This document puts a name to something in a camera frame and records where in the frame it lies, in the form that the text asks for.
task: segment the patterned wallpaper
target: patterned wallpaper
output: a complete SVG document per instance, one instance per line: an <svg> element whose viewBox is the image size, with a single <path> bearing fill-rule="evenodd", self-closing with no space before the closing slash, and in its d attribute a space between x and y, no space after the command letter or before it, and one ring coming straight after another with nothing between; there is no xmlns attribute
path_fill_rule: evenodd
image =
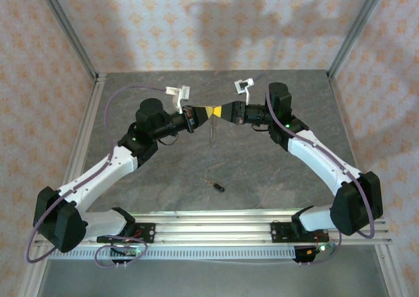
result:
<svg viewBox="0 0 419 297"><path fill-rule="evenodd" d="M92 82L44 0L0 0L0 295L17 296L37 193L60 186Z"/></svg>
<svg viewBox="0 0 419 297"><path fill-rule="evenodd" d="M419 0L381 0L335 92L358 164L381 178L403 274L419 296Z"/></svg>
<svg viewBox="0 0 419 297"><path fill-rule="evenodd" d="M100 72L327 69L364 0L60 0Z"/></svg>

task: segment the gray stone surface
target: gray stone surface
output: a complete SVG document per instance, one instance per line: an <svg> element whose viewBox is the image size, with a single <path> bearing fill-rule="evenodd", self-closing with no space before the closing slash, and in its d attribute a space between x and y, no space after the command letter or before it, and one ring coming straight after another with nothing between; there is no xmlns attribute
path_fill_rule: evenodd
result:
<svg viewBox="0 0 419 297"><path fill-rule="evenodd" d="M233 82L262 71L170 71L108 74L88 147L86 167L109 152L103 128L106 101L119 88L142 84L163 88L191 87L191 105L222 105L238 96ZM352 153L325 71L267 71L251 88L251 103L263 103L268 82L284 82L293 96L293 113L309 125L333 152L354 165ZM113 138L120 139L135 120L141 101L157 97L174 112L171 98L159 92L128 90L115 98L109 113ZM158 152L141 168L121 179L91 206L106 211L120 206L131 213L148 211L295 208L325 205L333 198L326 185L300 160L275 145L267 133L250 125L235 126L217 119L210 147L210 121L194 134L181 132L172 147ZM220 193L201 180L225 187Z"/></svg>
<svg viewBox="0 0 419 297"><path fill-rule="evenodd" d="M49 260L38 296L388 296L374 246L342 246L309 268L288 260L252 262L142 260L103 270L91 260Z"/></svg>

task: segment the purple cable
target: purple cable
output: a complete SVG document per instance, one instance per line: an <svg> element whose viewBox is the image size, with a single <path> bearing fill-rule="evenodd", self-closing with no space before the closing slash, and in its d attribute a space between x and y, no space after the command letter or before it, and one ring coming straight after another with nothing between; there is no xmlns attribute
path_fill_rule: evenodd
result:
<svg viewBox="0 0 419 297"><path fill-rule="evenodd" d="M273 120L283 131L287 132L289 135L292 135L293 137L296 137L297 139L300 139L301 141L304 141L305 143L308 143L310 146L315 147L316 149L321 151L330 160L332 160L332 162L335 163L335 165L338 166L340 168L340 170L344 171L346 169L332 154L330 154L327 150L325 150L321 145L315 145L315 143L313 141L308 140L304 137L301 137L300 135L297 135L296 133L294 133L291 130L289 130L288 128L286 128L283 124L281 124L281 122L276 117L276 115L274 113L274 110L272 108L272 104L270 102L270 97L269 97L269 88L266 91L266 104L268 105L269 113L271 114ZM359 190L359 193L361 194L361 198L362 198L362 201L364 203L364 206L367 209L370 234L366 235L361 231L358 231L358 234L365 237L365 238L371 239L375 235L375 229L374 229L373 213L371 212L371 207L369 205L367 196L365 195L365 192L362 189L361 185L359 184L358 180L350 172L347 172L346 175L355 183L357 189Z"/></svg>
<svg viewBox="0 0 419 297"><path fill-rule="evenodd" d="M114 238L114 239L120 239L120 240L131 240L131 241L136 241L138 243L142 243L144 245L144 250L141 252L141 254L137 257L135 257L134 259L130 260L129 262L124 262L124 266L127 267L129 266L131 263L134 263L135 261L138 261L139 259L141 259L144 254L147 252L147 249L149 248L149 246L147 245L147 243L142 240L142 239L138 239L138 238L134 238L134 237L122 237L122 236L112 236L112 235L106 235L105 237L108 238ZM112 268L117 268L118 264L112 264L110 266L104 266L103 264L100 264L98 261L98 254L99 252L104 249L104 248L113 248L113 249L135 249L135 247L131 247L131 246L127 246L127 247L118 247L118 246L114 246L114 245L104 245L102 247L100 247L96 253L94 254L94 262L96 263L96 265L99 268L102 269L112 269Z"/></svg>
<svg viewBox="0 0 419 297"><path fill-rule="evenodd" d="M24 253L24 258L25 261L27 263L33 264L33 263L37 263L41 260L44 260L47 256L49 256L51 253L53 253L57 247L52 248L51 250L49 250L46 254L44 254L43 256L40 256L39 258L36 259L31 259L29 257L29 251L31 249L31 245L33 242L33 239L35 238L36 233L38 232L39 227L41 226L41 224L44 222L45 218L52 212L52 210L55 209L55 207L64 199L66 199L66 197L68 197L68 195L70 195L71 193L73 193L73 191L77 191L78 188L80 188L81 186L83 186L86 183L89 183L92 179L96 178L103 170L105 170L105 168L108 166L109 162L112 160L113 157L113 140L111 137L111 134L109 133L109 129L108 129L108 125L107 125L107 117L108 117L108 112L109 112L109 108L110 108L110 104L112 102L112 100L115 98L115 96L117 96L118 94L120 94L121 92L128 90L128 89L146 89L146 90L153 90L153 91L159 91L159 92L165 92L166 89L161 89L161 88L150 88L147 86L127 86L124 88L119 89L118 91L116 91L107 101L106 106L105 106L105 112L104 112L104 116L103 116L103 123L105 125L105 132L109 137L109 144L111 146L111 151L108 155L108 159L105 161L105 163L97 170L95 171L93 174L91 174L91 176L87 177L85 180L79 182L78 184L76 184L73 189L68 190L65 194L63 194L62 196L60 196L48 209L46 209L46 211L41 215L41 217L39 218L39 220L36 222L36 224L34 225L31 233L29 234L29 240L28 243L26 245L25 248L25 253Z"/></svg>

